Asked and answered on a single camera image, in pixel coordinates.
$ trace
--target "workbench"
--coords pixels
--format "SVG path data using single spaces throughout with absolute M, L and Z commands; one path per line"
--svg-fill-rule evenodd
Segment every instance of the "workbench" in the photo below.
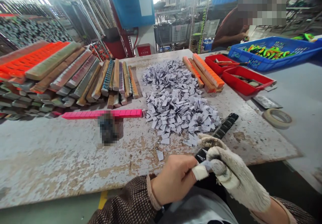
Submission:
M 150 86 L 142 82 L 146 67 L 183 56 L 192 57 L 192 52 L 185 49 L 125 61 L 133 68 L 138 90 L 148 92 Z M 301 155 L 228 85 L 221 93 L 203 96 L 217 107 L 219 116 L 239 115 L 223 142 L 247 165 Z M 145 98 L 132 99 L 119 109 L 138 108 L 147 108 Z M 161 136 L 145 118 L 124 119 L 122 138 L 112 146 L 100 144 L 95 120 L 58 117 L 1 123 L 0 208 L 120 188 L 135 176 L 160 172 L 165 161 L 159 162 L 155 149 L 163 151 L 165 159 L 199 150 L 182 143 L 186 133 L 172 133 L 169 145 L 159 144 Z

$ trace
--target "white work glove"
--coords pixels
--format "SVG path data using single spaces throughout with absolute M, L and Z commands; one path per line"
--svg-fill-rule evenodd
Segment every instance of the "white work glove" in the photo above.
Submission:
M 252 211 L 267 211 L 271 205 L 270 195 L 257 182 L 242 158 L 218 138 L 202 133 L 198 137 L 199 144 L 212 146 L 208 150 L 207 160 L 212 163 L 214 174 L 228 193 Z

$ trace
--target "masking tape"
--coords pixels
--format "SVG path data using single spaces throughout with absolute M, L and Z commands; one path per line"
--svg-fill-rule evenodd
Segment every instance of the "masking tape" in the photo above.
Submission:
M 272 126 L 280 129 L 288 128 L 294 124 L 294 121 L 290 115 L 276 108 L 266 110 L 263 113 L 263 118 L 265 118 Z

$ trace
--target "blue cabinet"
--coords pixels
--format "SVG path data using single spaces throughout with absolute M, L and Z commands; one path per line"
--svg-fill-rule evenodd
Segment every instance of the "blue cabinet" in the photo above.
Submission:
M 153 0 L 113 0 L 113 3 L 124 29 L 155 23 Z

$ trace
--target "yellow floor line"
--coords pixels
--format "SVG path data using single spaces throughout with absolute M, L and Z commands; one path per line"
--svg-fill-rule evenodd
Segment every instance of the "yellow floor line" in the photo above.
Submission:
M 100 210 L 103 209 L 106 201 L 107 201 L 107 190 L 101 192 L 101 198 L 100 198 L 100 202 L 98 204 L 98 209 L 100 209 Z

